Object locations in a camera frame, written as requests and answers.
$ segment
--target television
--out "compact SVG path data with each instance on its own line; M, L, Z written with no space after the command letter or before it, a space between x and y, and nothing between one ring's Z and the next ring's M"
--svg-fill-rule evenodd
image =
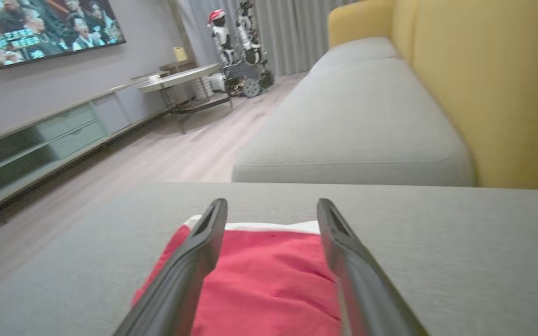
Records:
M0 69L125 42L109 0L0 0Z

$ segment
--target drawer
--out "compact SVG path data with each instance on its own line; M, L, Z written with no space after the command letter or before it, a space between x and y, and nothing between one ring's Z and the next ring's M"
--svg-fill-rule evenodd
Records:
M107 136L99 123L91 123L55 140L49 145L58 159L63 159Z
M96 117L90 105L86 104L43 121L36 126L36 129L45 141L49 141L94 120Z

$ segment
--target gray curtain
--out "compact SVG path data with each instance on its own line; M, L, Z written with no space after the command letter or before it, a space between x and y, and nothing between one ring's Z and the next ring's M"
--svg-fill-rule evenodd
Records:
M308 71L329 49L327 16L357 0L256 0L261 41L276 75ZM178 0L180 13L199 65L219 62L211 38L209 14L222 8L240 54L235 18L239 0Z

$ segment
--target white tabletop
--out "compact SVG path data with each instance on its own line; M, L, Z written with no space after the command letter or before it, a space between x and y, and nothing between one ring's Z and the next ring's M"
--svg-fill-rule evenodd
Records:
M158 81L152 81L151 79L149 79L148 81L144 82L143 85L141 85L138 89L143 93L166 89L168 87L172 87L181 83L186 83L187 81L191 81L192 79L208 76L216 71L221 70L221 68L221 64L218 63L207 66L200 66L196 69L179 72L178 74L161 78Z

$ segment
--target wooden floor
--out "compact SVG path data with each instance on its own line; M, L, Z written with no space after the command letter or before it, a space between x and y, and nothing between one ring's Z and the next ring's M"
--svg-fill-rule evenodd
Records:
M156 119L2 208L0 281L94 208L144 182L229 182L237 151L305 74L268 93L196 113L183 135Z

